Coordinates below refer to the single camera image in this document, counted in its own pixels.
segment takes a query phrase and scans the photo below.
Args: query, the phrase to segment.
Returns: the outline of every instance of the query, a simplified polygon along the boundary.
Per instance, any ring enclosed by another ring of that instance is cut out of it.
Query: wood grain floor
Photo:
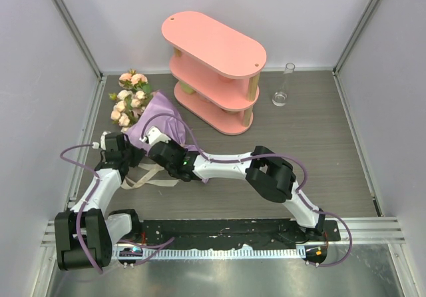
[[[308,168],[304,192],[314,204],[342,217],[376,216],[332,73],[294,73],[289,102],[279,108],[272,104],[271,96],[281,76],[262,73],[253,125],[244,134],[232,137],[217,132],[176,102],[172,93],[176,79],[172,75],[149,75],[148,80],[178,107],[206,152],[234,154],[264,145],[276,153],[290,154]],[[118,77],[108,77],[94,141],[103,131],[118,130],[109,118],[113,102],[108,99],[108,93],[119,91],[117,83]],[[98,161],[99,153],[90,150],[87,164],[94,167]],[[295,172],[301,180],[301,170],[296,168]],[[133,170],[129,175],[136,178],[142,174]],[[91,178],[84,173],[80,196]],[[281,204],[261,198],[246,181],[229,179],[212,179],[208,184],[179,182],[172,188],[144,185],[137,190],[120,189],[108,211],[123,208],[136,209],[140,219],[292,217]]]

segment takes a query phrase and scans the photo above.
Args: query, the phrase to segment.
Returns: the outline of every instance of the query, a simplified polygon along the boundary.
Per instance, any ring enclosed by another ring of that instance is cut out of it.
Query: wooden dowel
[[[259,85],[259,77],[260,73],[254,75],[253,77],[250,77],[250,80],[248,82],[247,100],[250,102],[256,99],[256,92],[258,91]]]
[[[182,56],[182,52],[179,51],[176,47],[173,47],[173,51],[174,51],[174,54],[176,55],[176,57],[181,57]]]
[[[250,126],[250,119],[252,118],[253,113],[253,106],[249,107],[244,111],[243,117],[242,117],[242,125],[244,127]]]
[[[194,94],[195,91],[192,89],[191,86],[186,84],[185,82],[179,81],[180,88],[186,93],[186,94]]]

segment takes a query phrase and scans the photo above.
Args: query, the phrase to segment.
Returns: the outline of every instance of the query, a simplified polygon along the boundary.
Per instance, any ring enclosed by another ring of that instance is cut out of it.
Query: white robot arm
[[[294,215],[308,238],[311,235],[314,238],[322,236],[323,215],[313,211],[320,209],[301,190],[296,194],[299,185],[292,165],[282,158],[268,158],[268,154],[273,152],[266,147],[257,146],[254,151],[244,154],[200,154],[181,147],[156,127],[151,127],[141,140],[150,146],[148,157],[164,167],[170,176],[185,182],[209,178],[247,180],[266,200],[282,203]],[[146,153],[132,146],[126,135],[121,133],[104,134],[101,145],[105,160],[102,159],[95,169],[100,179],[97,189],[86,200],[96,184],[95,177],[82,199],[71,210],[59,213],[55,219],[58,265],[61,270],[91,267],[75,234],[75,219],[84,202],[82,233],[100,267],[110,262],[113,244],[122,238],[134,240],[140,234],[140,222],[135,210],[112,212],[106,221],[104,214],[128,168],[137,166]],[[242,160],[254,155],[261,155],[262,158]]]

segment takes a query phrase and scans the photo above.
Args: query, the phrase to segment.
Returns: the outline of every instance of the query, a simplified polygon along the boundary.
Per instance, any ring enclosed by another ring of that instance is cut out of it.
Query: peach rose
[[[125,89],[123,89],[118,95],[117,98],[120,100],[124,100],[126,97],[128,97],[129,95],[132,95],[131,91],[127,91]]]
[[[119,101],[115,106],[114,106],[114,110],[118,111],[118,112],[123,112],[126,109],[126,102],[124,101]]]
[[[130,118],[126,114],[121,114],[118,124],[120,126],[128,126],[130,124]]]
[[[118,80],[118,84],[121,87],[124,87],[124,85],[120,81],[130,81],[132,79],[132,75],[130,73],[124,73],[120,76],[120,79]]]
[[[135,96],[137,99],[145,99],[146,94],[145,94],[145,92],[144,92],[144,91],[137,91],[137,92],[136,92],[136,94],[134,94],[134,96]]]
[[[120,119],[120,117],[121,117],[121,113],[120,113],[120,112],[118,112],[118,111],[116,111],[116,110],[113,110],[113,111],[112,111],[112,113],[111,113],[111,119],[112,119],[113,121],[117,121],[117,120],[119,120],[119,119]]]
[[[135,74],[132,76],[132,79],[130,81],[132,82],[132,85],[136,85],[137,83],[139,83],[139,81],[147,82],[148,79],[143,74]]]
[[[141,104],[142,104],[142,102],[140,100],[133,99],[130,105],[131,105],[131,107],[134,107],[134,108],[137,109]]]

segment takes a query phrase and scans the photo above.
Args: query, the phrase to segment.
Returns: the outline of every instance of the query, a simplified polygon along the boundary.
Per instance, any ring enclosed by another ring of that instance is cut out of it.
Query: pink shelf
[[[187,54],[180,57],[174,55],[170,60],[170,70],[179,81],[227,111],[248,109],[259,97],[258,88],[256,99],[252,102],[247,100],[248,79],[235,79],[225,83],[217,73]]]
[[[266,63],[259,42],[199,12],[174,14],[161,30],[171,45],[231,79],[252,77]]]
[[[250,125],[244,127],[242,125],[242,117],[244,112],[236,114],[229,114],[217,107],[215,104],[203,101],[197,94],[186,94],[181,88],[179,83],[174,87],[174,96],[180,104],[185,106],[188,110],[206,121],[209,125],[223,134],[238,135],[250,127],[253,122],[253,114],[250,119]]]

